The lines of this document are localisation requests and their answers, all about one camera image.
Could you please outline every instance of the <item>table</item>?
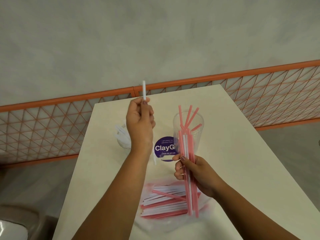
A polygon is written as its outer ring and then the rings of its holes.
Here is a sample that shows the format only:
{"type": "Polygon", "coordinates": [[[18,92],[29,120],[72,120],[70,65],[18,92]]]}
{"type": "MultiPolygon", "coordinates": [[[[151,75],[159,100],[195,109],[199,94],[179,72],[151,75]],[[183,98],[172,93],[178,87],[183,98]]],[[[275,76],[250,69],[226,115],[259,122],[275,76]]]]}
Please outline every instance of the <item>table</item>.
{"type": "MultiPolygon", "coordinates": [[[[173,134],[178,105],[199,107],[204,118],[198,155],[254,206],[301,239],[319,239],[320,213],[220,85],[149,96],[156,127],[173,134]]],[[[103,196],[126,157],[114,137],[130,99],[96,104],[54,233],[73,237],[103,196]]],[[[150,160],[146,179],[173,177],[174,162],[150,160]]],[[[130,239],[242,239],[216,204],[210,218],[150,237],[133,225],[130,239]]]]}

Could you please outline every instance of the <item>sticker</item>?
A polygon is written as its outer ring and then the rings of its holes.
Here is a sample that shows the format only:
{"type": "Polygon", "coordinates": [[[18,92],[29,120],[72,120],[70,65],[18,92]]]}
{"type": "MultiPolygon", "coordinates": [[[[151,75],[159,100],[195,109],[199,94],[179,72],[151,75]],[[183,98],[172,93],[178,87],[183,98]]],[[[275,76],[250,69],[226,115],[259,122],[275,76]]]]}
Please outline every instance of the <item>sticker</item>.
{"type": "Polygon", "coordinates": [[[174,149],[174,138],[172,136],[166,136],[160,138],[154,146],[154,153],[157,157],[173,156],[177,155],[177,151],[174,149]]]}

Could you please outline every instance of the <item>textured wall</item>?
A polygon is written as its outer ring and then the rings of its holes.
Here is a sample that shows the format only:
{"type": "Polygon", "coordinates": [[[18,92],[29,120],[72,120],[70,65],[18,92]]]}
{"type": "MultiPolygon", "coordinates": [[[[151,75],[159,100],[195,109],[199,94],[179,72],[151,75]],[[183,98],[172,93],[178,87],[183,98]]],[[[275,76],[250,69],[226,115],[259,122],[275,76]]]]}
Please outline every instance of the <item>textured wall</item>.
{"type": "Polygon", "coordinates": [[[320,0],[0,1],[0,105],[320,59],[320,0]]]}

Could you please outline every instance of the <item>plastic cup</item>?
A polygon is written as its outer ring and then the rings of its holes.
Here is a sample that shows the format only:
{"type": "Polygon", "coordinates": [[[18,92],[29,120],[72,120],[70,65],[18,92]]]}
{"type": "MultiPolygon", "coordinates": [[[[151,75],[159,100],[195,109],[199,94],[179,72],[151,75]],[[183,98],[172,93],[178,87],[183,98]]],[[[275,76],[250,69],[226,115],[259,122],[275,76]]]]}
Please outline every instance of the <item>plastic cup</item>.
{"type": "MultiPolygon", "coordinates": [[[[183,126],[186,123],[186,119],[188,116],[188,112],[189,110],[183,110],[182,111],[182,121],[183,121],[183,126]]],[[[190,118],[192,117],[194,113],[194,110],[191,111],[190,118]]],[[[198,150],[198,146],[199,146],[199,142],[201,139],[201,134],[202,134],[202,130],[203,127],[205,125],[205,121],[203,120],[203,117],[201,114],[197,113],[195,115],[195,117],[193,118],[192,122],[190,123],[190,125],[188,126],[188,128],[190,130],[192,130],[193,128],[195,128],[197,125],[202,124],[202,126],[200,126],[198,129],[191,131],[191,135],[193,136],[193,149],[194,149],[194,153],[197,152],[198,150]]],[[[180,127],[180,116],[179,113],[177,113],[174,118],[173,118],[173,143],[174,143],[174,148],[176,149],[177,152],[180,152],[180,145],[179,145],[179,131],[181,130],[180,127]]]]}

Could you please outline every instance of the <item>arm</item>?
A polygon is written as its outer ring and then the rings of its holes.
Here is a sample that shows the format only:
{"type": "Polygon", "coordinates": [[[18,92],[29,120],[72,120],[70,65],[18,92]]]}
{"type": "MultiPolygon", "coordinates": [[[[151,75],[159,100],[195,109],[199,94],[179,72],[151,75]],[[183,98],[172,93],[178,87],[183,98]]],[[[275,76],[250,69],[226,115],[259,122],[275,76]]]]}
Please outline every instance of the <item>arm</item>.
{"type": "Polygon", "coordinates": [[[190,169],[198,181],[198,188],[219,203],[243,239],[299,240],[230,187],[202,157],[195,156],[195,164],[180,155],[173,157],[174,161],[179,159],[174,173],[176,178],[183,180],[182,165],[190,169]]]}
{"type": "Polygon", "coordinates": [[[82,223],[73,240],[128,239],[138,209],[155,126],[153,110],[142,98],[130,102],[127,128],[131,151],[106,193],[82,223]]]}

